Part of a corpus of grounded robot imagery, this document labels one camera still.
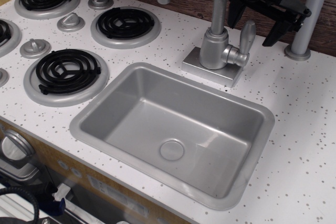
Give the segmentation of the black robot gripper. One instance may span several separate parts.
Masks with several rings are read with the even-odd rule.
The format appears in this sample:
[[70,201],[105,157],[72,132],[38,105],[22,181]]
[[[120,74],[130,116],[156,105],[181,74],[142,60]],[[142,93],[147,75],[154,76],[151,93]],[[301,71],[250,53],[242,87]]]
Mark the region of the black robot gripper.
[[263,42],[271,47],[289,30],[298,31],[305,18],[311,16],[311,10],[299,0],[229,0],[227,23],[234,28],[248,7],[276,21]]

